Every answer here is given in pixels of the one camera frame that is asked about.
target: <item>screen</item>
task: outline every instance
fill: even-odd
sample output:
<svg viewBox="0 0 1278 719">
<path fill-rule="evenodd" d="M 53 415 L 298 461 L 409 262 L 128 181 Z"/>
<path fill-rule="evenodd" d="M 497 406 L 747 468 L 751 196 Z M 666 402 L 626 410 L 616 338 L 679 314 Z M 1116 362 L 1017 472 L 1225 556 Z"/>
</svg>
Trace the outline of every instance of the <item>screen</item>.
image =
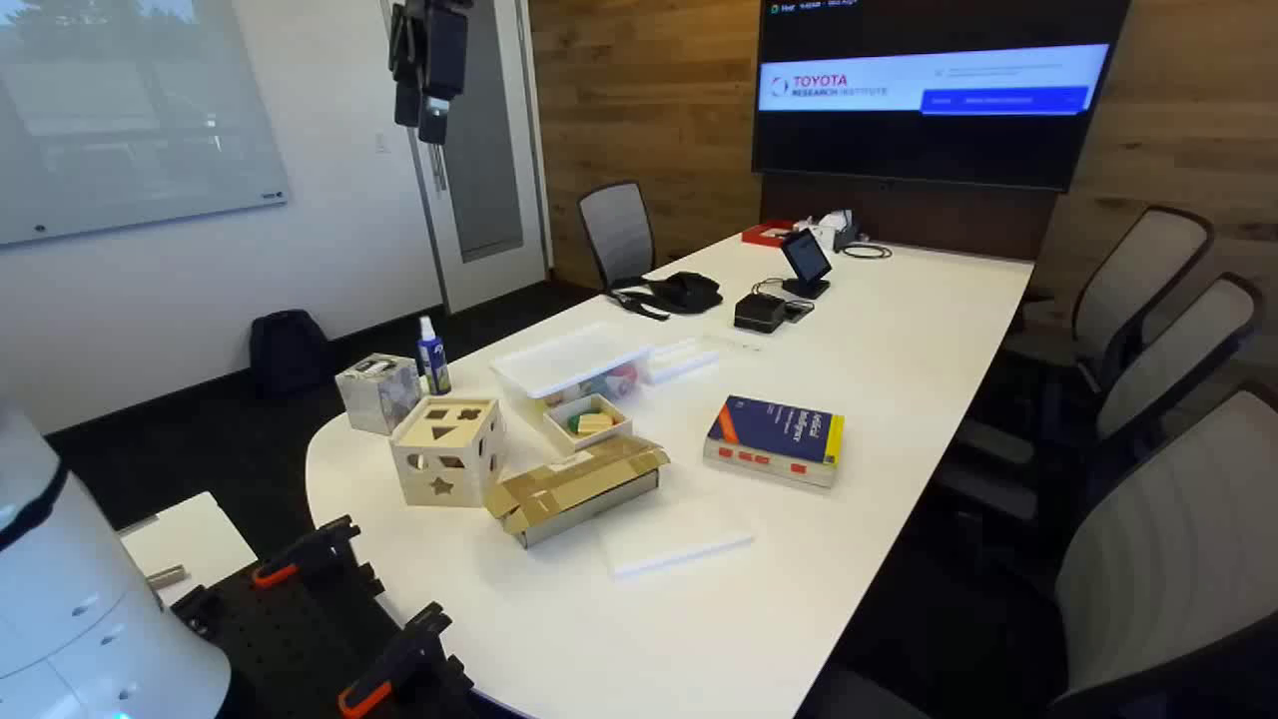
<svg viewBox="0 0 1278 719">
<path fill-rule="evenodd" d="M 1126 2 L 762 0 L 754 166 L 1069 188 Z"/>
</svg>

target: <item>white robot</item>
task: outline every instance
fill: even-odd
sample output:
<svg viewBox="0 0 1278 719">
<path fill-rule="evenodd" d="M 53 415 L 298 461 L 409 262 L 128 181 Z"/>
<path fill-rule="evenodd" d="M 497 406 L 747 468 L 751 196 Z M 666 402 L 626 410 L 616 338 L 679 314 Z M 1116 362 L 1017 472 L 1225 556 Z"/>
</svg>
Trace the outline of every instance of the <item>white robot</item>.
<svg viewBox="0 0 1278 719">
<path fill-rule="evenodd" d="M 0 394 L 0 715 L 212 719 L 220 647 L 161 607 L 43 435 Z"/>
</svg>

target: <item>black chair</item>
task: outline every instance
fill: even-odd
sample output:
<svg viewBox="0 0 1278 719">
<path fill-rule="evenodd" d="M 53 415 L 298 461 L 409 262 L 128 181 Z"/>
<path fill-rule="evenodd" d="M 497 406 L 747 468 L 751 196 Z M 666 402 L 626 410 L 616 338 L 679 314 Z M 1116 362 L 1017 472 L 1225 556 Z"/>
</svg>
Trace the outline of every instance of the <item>black chair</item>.
<svg viewBox="0 0 1278 719">
<path fill-rule="evenodd" d="M 1247 389 L 1080 524 L 1046 590 L 896 550 L 860 610 L 864 679 L 833 679 L 823 715 L 864 715 L 864 699 L 888 715 L 1102 715 L 1274 638 L 1274 468 L 1278 406 Z"/>
<path fill-rule="evenodd" d="M 1148 209 L 1084 283 L 1065 331 L 1026 325 L 1040 307 L 1026 298 L 1017 331 L 1004 345 L 975 402 L 977 415 L 1022 429 L 1094 410 L 1144 351 L 1144 325 L 1153 303 L 1206 254 L 1211 241 L 1215 229 L 1206 218 L 1178 209 Z"/>
<path fill-rule="evenodd" d="M 1215 278 L 1102 394 L 1084 445 L 1034 445 L 963 422 L 939 490 L 1057 542 L 1074 519 L 1157 445 L 1157 418 L 1221 366 L 1258 325 L 1262 297 Z"/>
</svg>

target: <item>whiteboard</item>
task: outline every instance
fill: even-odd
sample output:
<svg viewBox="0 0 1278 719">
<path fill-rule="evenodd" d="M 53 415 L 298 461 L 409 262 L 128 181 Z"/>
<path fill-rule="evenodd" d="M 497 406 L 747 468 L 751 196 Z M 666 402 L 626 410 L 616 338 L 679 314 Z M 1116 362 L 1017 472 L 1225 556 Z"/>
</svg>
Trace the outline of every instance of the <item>whiteboard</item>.
<svg viewBox="0 0 1278 719">
<path fill-rule="evenodd" d="M 281 204 L 230 0 L 0 0 L 0 245 Z"/>
</svg>

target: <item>glass door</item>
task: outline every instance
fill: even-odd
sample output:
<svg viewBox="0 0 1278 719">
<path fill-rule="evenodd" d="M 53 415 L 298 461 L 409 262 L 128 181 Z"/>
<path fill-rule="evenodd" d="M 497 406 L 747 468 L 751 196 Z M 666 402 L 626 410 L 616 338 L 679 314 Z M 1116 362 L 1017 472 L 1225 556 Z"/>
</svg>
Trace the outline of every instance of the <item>glass door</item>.
<svg viewBox="0 0 1278 719">
<path fill-rule="evenodd" d="M 446 144 L 410 144 L 450 313 L 547 274 L 527 42 L 523 0 L 477 0 L 467 86 L 450 101 Z"/>
</svg>

